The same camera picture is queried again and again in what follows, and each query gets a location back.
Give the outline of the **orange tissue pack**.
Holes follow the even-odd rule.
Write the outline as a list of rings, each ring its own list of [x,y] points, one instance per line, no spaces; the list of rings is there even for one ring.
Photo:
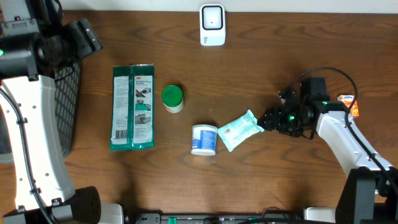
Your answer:
[[[343,102],[349,108],[354,100],[354,95],[339,95],[337,97],[337,100]],[[359,108],[357,101],[355,101],[353,106],[351,107],[350,114],[354,118],[359,116]]]

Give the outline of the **teal wet wipes pack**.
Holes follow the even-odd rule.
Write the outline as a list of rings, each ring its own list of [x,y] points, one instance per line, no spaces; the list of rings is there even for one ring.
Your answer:
[[[257,118],[251,110],[247,110],[238,119],[218,129],[218,135],[229,152],[232,152],[247,138],[261,132],[264,132],[264,128],[257,124]]]

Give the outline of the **green white package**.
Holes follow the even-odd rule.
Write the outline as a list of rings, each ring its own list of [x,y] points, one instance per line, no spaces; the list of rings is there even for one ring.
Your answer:
[[[113,67],[110,151],[139,151],[154,146],[153,64]]]

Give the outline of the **white plastic cup container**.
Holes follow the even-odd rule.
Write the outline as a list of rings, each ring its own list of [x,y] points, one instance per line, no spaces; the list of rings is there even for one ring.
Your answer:
[[[215,156],[218,128],[197,124],[192,126],[192,149],[191,153],[198,156]]]

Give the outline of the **green cap bottle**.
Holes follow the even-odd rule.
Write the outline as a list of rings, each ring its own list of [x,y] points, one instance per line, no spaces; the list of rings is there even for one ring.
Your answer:
[[[184,107],[181,88],[177,85],[166,86],[162,91],[162,102],[169,113],[179,113]]]

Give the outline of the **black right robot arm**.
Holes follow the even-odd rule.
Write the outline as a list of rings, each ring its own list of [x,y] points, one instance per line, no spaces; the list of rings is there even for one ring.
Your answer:
[[[397,169],[361,134],[340,101],[331,101],[324,78],[307,78],[300,93],[280,91],[282,106],[269,108],[257,122],[266,131],[292,137],[309,131],[330,147],[345,175],[336,207],[305,208],[300,221],[317,223],[397,223]]]

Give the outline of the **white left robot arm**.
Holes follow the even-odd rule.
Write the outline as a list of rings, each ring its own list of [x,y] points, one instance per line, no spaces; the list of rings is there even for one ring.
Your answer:
[[[86,19],[62,23],[59,1],[1,2],[1,108],[16,169],[4,223],[124,223],[122,206],[76,189],[55,117],[55,74],[102,49]]]

